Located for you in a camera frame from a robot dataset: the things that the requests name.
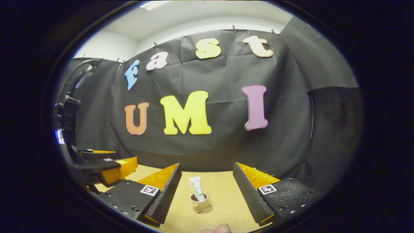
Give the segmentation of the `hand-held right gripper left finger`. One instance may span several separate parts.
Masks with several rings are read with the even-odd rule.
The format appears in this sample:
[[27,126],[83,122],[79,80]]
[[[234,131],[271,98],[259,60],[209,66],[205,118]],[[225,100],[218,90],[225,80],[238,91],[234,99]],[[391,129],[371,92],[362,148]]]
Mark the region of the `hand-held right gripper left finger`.
[[160,227],[165,223],[181,176],[181,164],[176,163],[139,181],[122,181],[99,197],[130,218]]

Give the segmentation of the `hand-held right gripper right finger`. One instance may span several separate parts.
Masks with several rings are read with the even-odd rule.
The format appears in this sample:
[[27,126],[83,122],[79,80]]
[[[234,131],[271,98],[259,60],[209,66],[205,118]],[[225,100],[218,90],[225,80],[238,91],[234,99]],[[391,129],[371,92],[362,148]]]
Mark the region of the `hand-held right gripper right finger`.
[[318,189],[296,178],[278,179],[239,162],[233,176],[248,209],[259,226],[277,226],[304,214],[321,199]]

